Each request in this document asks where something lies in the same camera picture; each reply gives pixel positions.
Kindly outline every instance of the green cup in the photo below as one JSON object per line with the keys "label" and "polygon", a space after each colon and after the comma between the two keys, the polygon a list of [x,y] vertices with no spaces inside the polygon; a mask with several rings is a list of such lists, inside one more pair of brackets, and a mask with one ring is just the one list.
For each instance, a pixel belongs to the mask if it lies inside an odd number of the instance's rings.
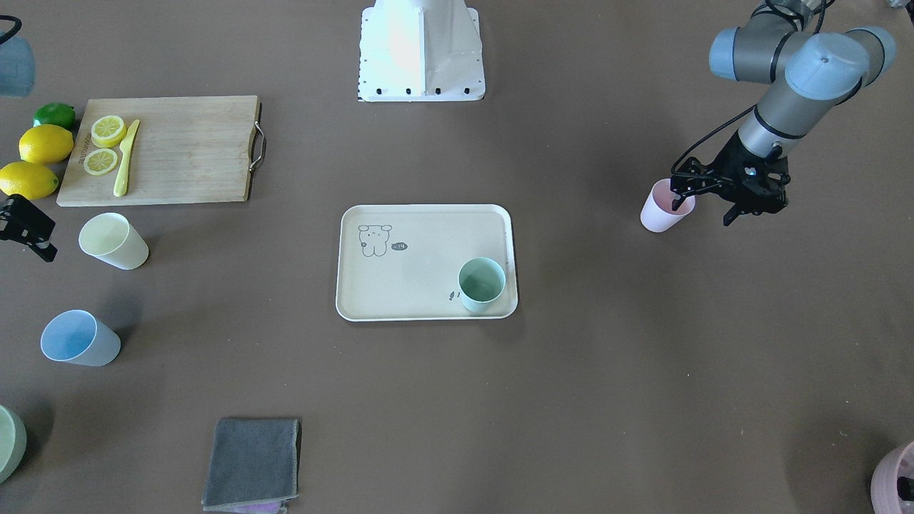
{"label": "green cup", "polygon": [[0,405],[0,484],[19,466],[26,452],[26,427],[15,412]]}
{"label": "green cup", "polygon": [[505,269],[488,257],[468,261],[458,275],[463,306],[473,313],[488,309],[505,290]]}

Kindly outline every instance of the black cable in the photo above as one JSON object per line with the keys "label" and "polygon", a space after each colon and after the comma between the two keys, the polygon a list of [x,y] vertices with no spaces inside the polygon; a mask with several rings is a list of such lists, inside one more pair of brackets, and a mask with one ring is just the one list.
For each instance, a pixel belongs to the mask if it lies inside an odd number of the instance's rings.
{"label": "black cable", "polygon": [[813,35],[818,34],[819,31],[822,30],[822,23],[825,21],[825,9],[827,7],[828,7],[828,3],[825,0],[822,0],[822,4],[819,6],[819,21],[815,24],[815,30],[813,31]]}
{"label": "black cable", "polygon": [[[826,7],[826,8],[827,8],[827,7],[831,7],[832,5],[834,5],[834,0],[828,0],[827,2],[825,2],[825,7]],[[823,7],[822,7],[821,5],[819,5],[818,7],[816,7],[816,8],[813,10],[813,14],[814,14],[814,15],[819,14],[819,11],[821,11],[822,9],[823,9]]]}
{"label": "black cable", "polygon": [[787,20],[787,21],[790,22],[790,23],[793,23],[793,22],[795,22],[795,21],[799,21],[799,22],[800,22],[800,30],[803,30],[803,29],[805,28],[805,25],[806,25],[806,24],[805,24],[805,20],[803,19],[802,16],[800,16],[800,15],[798,15],[798,14],[796,14],[796,13],[794,13],[793,16],[790,16],[790,15],[788,15],[787,13],[784,13],[784,12],[781,11],[779,8],[777,8],[777,7],[774,6],[774,4],[771,2],[771,0],[765,0],[765,6],[769,8],[769,10],[771,11],[771,13],[772,13],[773,15],[782,17],[782,18],[784,18],[785,20]]}
{"label": "black cable", "polygon": [[12,39],[13,36],[16,35],[16,32],[18,32],[19,29],[22,28],[22,20],[15,16],[7,16],[7,15],[0,15],[0,19],[4,19],[6,21],[11,21],[11,22],[15,23],[15,25],[13,25],[12,30],[10,30],[9,32],[6,32],[2,36],[0,36],[0,45],[2,45],[4,43],[6,43],[6,41],[9,41],[10,39]]}
{"label": "black cable", "polygon": [[728,122],[726,122],[726,123],[720,125],[718,128],[716,128],[716,129],[714,129],[713,131],[711,131],[710,134],[708,134],[708,135],[706,135],[705,137],[702,137],[701,139],[699,139],[694,145],[689,146],[688,150],[685,150],[685,151],[683,152],[683,154],[680,155],[678,159],[676,159],[676,162],[673,163],[673,167],[672,167],[671,170],[670,170],[670,175],[672,175],[673,173],[675,173],[676,168],[679,166],[679,163],[681,163],[681,162],[683,161],[683,159],[685,159],[686,157],[688,157],[688,155],[692,153],[692,150],[695,150],[696,148],[698,148],[699,145],[701,145],[702,143],[704,143],[704,142],[707,141],[708,139],[714,137],[715,134],[717,134],[718,132],[720,132],[720,131],[724,130],[725,128],[729,127],[729,126],[732,125],[733,123],[735,123],[739,118],[742,118],[742,117],[745,116],[746,114],[749,114],[750,112],[752,112],[753,109],[755,109],[755,105],[754,105],[754,104],[753,104],[751,107],[749,107],[747,110],[745,110],[745,111],[743,111],[743,112],[737,114],[736,117],[731,118],[730,121],[728,121]]}

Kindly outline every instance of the gray object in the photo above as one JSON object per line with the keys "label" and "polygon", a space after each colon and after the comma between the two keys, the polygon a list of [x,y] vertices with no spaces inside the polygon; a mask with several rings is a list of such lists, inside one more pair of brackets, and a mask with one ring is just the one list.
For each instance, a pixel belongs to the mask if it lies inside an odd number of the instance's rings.
{"label": "gray object", "polygon": [[209,512],[284,512],[298,496],[297,419],[219,420],[203,492]]}
{"label": "gray object", "polygon": [[775,146],[787,156],[832,107],[891,66],[895,53],[895,40],[879,27],[810,37],[759,100],[755,115],[739,127],[739,139],[758,157]]}
{"label": "gray object", "polygon": [[[771,84],[782,76],[787,64],[813,34],[803,32],[813,22],[813,10],[821,2],[772,0],[762,3],[744,27],[721,31],[711,45],[708,63],[719,77]],[[881,28],[859,27],[845,33],[869,54],[871,69],[864,85],[876,80],[895,59],[896,43]]]}

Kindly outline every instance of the cup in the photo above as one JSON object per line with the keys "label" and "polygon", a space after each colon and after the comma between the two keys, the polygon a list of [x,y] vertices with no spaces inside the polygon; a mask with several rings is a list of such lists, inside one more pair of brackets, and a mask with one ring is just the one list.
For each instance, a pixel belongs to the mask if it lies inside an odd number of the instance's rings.
{"label": "cup", "polygon": [[457,281],[463,306],[481,313],[505,290],[505,270],[498,262],[479,257],[463,265]]}
{"label": "cup", "polygon": [[146,241],[124,216],[115,212],[100,214],[82,226],[80,248],[99,261],[132,270],[149,257]]}
{"label": "cup", "polygon": [[898,478],[914,477],[914,443],[904,444],[884,456],[869,483],[870,498],[876,514],[903,514],[910,502],[898,497]]}
{"label": "cup", "polygon": [[95,316],[72,310],[48,323],[41,333],[41,351],[57,362],[104,366],[121,351],[121,338]]}
{"label": "cup", "polygon": [[0,21],[11,21],[13,28],[0,30],[0,96],[27,96],[35,87],[35,57],[32,48],[16,32],[22,27],[19,18],[0,15]]}
{"label": "cup", "polygon": [[641,209],[641,224],[646,229],[651,232],[663,232],[695,208],[695,197],[688,197],[679,206],[679,210],[673,210],[673,196],[669,178],[664,178],[651,187],[651,194]]}
{"label": "cup", "polygon": [[0,405],[0,484],[13,474],[26,452],[26,427],[15,412]]}

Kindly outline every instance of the cartoon dog drawing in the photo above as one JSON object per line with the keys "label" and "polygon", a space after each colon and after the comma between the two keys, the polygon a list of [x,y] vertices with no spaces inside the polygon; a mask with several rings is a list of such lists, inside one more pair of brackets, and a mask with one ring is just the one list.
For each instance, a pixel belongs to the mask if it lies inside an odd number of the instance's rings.
{"label": "cartoon dog drawing", "polygon": [[359,225],[358,240],[362,243],[362,255],[380,257],[388,252],[390,225]]}

